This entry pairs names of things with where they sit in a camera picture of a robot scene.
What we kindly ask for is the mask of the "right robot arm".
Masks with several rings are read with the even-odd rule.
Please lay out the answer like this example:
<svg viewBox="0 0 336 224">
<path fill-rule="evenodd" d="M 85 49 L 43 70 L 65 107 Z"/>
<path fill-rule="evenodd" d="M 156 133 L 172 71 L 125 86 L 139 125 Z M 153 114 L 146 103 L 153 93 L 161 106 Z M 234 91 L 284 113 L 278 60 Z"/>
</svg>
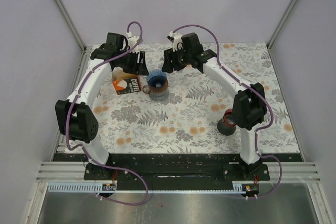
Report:
<svg viewBox="0 0 336 224">
<path fill-rule="evenodd" d="M 172 47 L 164 51 L 163 72 L 172 73 L 190 65 L 216 81 L 234 99 L 233 107 L 225 111 L 217 123 L 217 129 L 225 136 L 240 129 L 242 148 L 239 173 L 243 179 L 252 179 L 262 165 L 255 151 L 252 131 L 263 122 L 267 112 L 263 86 L 255 83 L 244 88 L 242 80 L 234 72 L 219 66 L 217 53 L 203 48 L 196 33 L 181 35 L 170 32 L 168 39 Z"/>
</svg>

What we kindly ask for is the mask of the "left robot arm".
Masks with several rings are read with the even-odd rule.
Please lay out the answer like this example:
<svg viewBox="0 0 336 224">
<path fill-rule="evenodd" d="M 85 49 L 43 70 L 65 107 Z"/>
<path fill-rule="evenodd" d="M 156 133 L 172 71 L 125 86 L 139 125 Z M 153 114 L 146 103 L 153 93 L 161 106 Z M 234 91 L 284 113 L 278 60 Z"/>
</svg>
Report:
<svg viewBox="0 0 336 224">
<path fill-rule="evenodd" d="M 112 177 L 114 167 L 107 162 L 110 154 L 100 142 L 99 123 L 92 107 L 114 68 L 140 74 L 145 63 L 145 53 L 138 49 L 142 41 L 142 35 L 134 36 L 131 32 L 108 33 L 106 42 L 92 51 L 87 70 L 72 94 L 55 104 L 59 131 L 65 136 L 67 148 L 81 148 L 89 162 L 97 165 L 96 174 L 102 179 Z"/>
</svg>

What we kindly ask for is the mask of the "dark grey red-rimmed cup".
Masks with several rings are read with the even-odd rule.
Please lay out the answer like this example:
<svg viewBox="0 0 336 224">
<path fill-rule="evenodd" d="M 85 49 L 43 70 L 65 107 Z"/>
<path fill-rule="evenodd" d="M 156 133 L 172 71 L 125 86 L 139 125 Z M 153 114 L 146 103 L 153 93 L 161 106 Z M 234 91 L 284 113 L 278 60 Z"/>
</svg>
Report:
<svg viewBox="0 0 336 224">
<path fill-rule="evenodd" d="M 236 131 L 236 123 L 232 116 L 232 109 L 225 111 L 223 117 L 217 123 L 217 129 L 220 134 L 225 136 L 233 135 Z"/>
</svg>

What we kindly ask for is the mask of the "orange coffee filter box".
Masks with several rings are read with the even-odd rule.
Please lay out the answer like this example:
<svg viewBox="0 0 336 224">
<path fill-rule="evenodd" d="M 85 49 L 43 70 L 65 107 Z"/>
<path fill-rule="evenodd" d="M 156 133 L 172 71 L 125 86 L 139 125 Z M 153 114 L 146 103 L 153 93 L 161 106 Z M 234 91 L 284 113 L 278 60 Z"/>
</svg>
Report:
<svg viewBox="0 0 336 224">
<path fill-rule="evenodd" d="M 140 76 L 126 73 L 121 68 L 112 71 L 111 82 L 117 95 L 142 91 Z"/>
</svg>

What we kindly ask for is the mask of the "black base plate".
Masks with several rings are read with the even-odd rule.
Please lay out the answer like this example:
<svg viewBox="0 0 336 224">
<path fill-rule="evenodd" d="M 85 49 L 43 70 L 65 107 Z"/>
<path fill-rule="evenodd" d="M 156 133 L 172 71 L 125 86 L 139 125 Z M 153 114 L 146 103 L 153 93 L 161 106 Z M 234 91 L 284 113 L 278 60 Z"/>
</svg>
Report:
<svg viewBox="0 0 336 224">
<path fill-rule="evenodd" d="M 108 166 L 130 169 L 146 177 L 209 177 L 230 180 L 269 181 L 262 161 L 248 166 L 238 154 L 111 154 Z"/>
</svg>

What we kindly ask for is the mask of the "aluminium frame rail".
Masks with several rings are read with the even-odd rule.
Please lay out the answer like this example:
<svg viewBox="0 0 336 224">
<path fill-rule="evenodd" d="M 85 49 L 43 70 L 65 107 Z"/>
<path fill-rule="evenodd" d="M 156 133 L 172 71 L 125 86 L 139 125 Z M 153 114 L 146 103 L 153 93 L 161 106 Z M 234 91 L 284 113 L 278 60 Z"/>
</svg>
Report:
<svg viewBox="0 0 336 224">
<path fill-rule="evenodd" d="M 64 2 L 62 0 L 53 0 L 57 9 L 60 11 L 61 16 L 65 22 L 65 24 L 67 25 L 70 33 L 72 34 L 74 40 L 76 41 L 78 47 L 80 48 L 80 50 L 82 52 L 84 52 L 87 48 L 85 42 L 83 41 L 83 39 L 81 38 L 78 30 L 76 29 L 73 20 L 71 19 L 65 5 Z"/>
</svg>

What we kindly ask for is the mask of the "blue ribbed dripper holder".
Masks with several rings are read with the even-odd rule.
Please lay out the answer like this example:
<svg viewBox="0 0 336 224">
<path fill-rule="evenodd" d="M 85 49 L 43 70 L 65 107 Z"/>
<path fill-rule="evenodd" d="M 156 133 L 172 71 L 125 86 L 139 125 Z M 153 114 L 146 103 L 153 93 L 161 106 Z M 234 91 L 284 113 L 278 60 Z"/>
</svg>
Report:
<svg viewBox="0 0 336 224">
<path fill-rule="evenodd" d="M 166 73 L 161 71 L 160 69 L 155 69 L 149 73 L 149 75 L 146 78 L 146 81 L 149 87 L 156 88 L 158 87 L 157 84 L 159 85 L 159 87 L 162 87 L 165 85 L 167 81 L 167 76 Z"/>
</svg>

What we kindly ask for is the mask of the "grey glass carafe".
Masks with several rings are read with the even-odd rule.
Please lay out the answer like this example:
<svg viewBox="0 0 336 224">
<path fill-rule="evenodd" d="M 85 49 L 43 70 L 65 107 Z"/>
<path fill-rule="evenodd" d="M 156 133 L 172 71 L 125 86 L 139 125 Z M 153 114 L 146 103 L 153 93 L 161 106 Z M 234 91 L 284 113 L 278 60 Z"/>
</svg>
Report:
<svg viewBox="0 0 336 224">
<path fill-rule="evenodd" d="M 161 93 L 155 93 L 154 91 L 151 91 L 148 85 L 144 85 L 142 88 L 142 91 L 149 95 L 150 99 L 153 101 L 163 101 L 166 100 L 169 97 L 169 90 L 166 89 L 165 91 Z"/>
</svg>

